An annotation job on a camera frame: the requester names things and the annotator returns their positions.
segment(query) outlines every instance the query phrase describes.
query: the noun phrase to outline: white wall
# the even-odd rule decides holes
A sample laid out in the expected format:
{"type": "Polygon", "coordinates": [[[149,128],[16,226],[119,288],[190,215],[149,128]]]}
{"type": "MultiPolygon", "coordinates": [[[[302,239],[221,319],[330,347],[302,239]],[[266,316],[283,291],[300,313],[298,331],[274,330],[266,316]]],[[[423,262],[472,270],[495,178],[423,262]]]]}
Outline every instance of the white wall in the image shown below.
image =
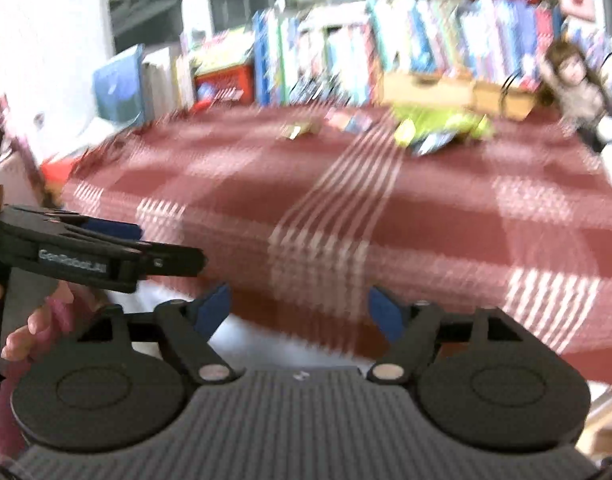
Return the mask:
{"type": "Polygon", "coordinates": [[[92,73],[112,55],[102,0],[0,0],[0,87],[12,123],[32,132],[35,114],[44,129],[31,138],[36,158],[60,148],[96,115],[92,73]]]}

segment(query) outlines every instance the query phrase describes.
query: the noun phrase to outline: round black pad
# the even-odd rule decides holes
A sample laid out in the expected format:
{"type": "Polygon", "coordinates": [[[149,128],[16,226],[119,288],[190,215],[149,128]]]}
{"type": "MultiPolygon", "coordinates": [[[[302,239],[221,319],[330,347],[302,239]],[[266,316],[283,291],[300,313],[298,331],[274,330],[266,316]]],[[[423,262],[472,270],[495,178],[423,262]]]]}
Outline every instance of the round black pad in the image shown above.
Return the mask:
{"type": "Polygon", "coordinates": [[[535,452],[574,442],[590,392],[572,367],[517,344],[464,352],[421,376],[421,408],[444,433],[468,446],[535,452]]]}
{"type": "Polygon", "coordinates": [[[180,376],[128,346],[78,343],[22,378],[12,409],[32,442],[70,452],[124,448],[159,433],[182,410],[180,376]]]}

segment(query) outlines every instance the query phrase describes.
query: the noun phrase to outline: pink clothing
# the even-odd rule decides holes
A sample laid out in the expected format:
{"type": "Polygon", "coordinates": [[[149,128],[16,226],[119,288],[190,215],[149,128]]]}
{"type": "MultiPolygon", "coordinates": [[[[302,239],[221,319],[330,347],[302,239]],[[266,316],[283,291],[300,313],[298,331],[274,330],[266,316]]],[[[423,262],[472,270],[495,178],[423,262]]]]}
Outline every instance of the pink clothing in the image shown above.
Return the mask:
{"type": "MultiPolygon", "coordinates": [[[[37,357],[46,352],[51,344],[65,333],[71,332],[77,322],[89,319],[92,311],[81,298],[75,296],[72,304],[65,304],[53,299],[46,300],[51,307],[52,324],[48,330],[38,334],[39,345],[32,352],[37,357]]],[[[10,396],[20,378],[29,370],[31,362],[11,363],[6,370],[6,378],[0,387],[0,457],[15,458],[26,447],[25,440],[17,427],[10,408],[10,396]]]]}

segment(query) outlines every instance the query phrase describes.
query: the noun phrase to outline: plaid blanket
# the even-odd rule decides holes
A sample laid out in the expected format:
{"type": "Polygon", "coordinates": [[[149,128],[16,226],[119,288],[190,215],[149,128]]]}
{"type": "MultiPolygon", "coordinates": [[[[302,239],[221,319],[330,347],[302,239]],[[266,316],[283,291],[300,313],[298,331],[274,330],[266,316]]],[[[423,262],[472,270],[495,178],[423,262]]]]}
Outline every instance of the plaid blanket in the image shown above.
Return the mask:
{"type": "Polygon", "coordinates": [[[612,188],[556,118],[497,121],[495,140],[423,158],[395,146],[379,108],[363,136],[279,138],[325,112],[167,118],[88,153],[65,203],[201,247],[205,275],[166,285],[227,281],[235,314],[330,349],[383,351],[375,284],[460,312],[500,306],[559,353],[612,348],[612,188]]]}

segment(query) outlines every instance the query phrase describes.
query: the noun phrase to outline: stuffed toy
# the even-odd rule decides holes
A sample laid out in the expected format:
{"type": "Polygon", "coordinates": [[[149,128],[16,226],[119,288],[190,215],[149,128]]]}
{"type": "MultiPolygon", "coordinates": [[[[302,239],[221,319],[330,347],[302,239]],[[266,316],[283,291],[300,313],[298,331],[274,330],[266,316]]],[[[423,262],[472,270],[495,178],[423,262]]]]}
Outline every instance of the stuffed toy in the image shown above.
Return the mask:
{"type": "MultiPolygon", "coordinates": [[[[540,71],[540,101],[554,101],[575,129],[594,132],[602,156],[612,160],[612,100],[581,49],[569,41],[555,40],[540,62],[540,71]]],[[[612,88],[612,78],[604,79],[612,88]]]]}

